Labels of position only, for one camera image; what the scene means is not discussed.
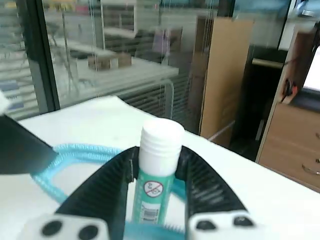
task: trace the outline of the green label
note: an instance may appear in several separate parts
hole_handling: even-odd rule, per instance
[[[134,222],[164,224],[174,177],[174,174],[151,176],[139,169],[132,212]]]

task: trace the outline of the glue stick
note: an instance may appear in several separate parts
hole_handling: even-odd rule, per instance
[[[173,120],[154,118],[144,123],[132,213],[135,223],[164,224],[184,133]]]

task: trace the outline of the barcode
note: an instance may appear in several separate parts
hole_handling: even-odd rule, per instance
[[[142,202],[140,219],[142,223],[156,224],[159,217],[160,204]]]

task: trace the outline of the desk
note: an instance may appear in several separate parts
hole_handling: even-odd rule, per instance
[[[117,97],[100,97],[20,123],[55,146],[84,143],[127,149],[138,146],[143,122],[154,118]],[[319,221],[320,195],[208,140],[186,132],[183,144],[211,165],[238,195],[250,213],[267,225]],[[60,172],[57,186],[71,194],[98,166],[77,164]],[[127,198],[131,219],[135,184]],[[30,218],[53,213],[59,205],[28,174],[0,175],[0,239],[13,240]],[[165,223],[184,227],[185,206],[170,196]]]
[[[65,47],[64,39],[57,39],[59,47]],[[95,46],[81,44],[77,41],[67,40],[70,50],[84,53],[95,53],[98,56],[110,56],[113,51],[103,50]],[[77,60],[77,72],[79,79],[89,80],[92,87],[83,89],[78,96],[60,101],[62,106],[70,106],[96,96],[117,95],[133,93],[138,90],[147,89],[152,86],[165,85],[165,115],[172,118],[174,85],[170,78],[179,74],[179,69],[156,62],[132,57],[132,65],[119,69],[106,71],[95,71],[88,67],[88,60]]]

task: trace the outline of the white cap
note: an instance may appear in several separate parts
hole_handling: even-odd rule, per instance
[[[165,118],[144,123],[141,133],[139,167],[149,175],[172,175],[178,165],[185,129]]]

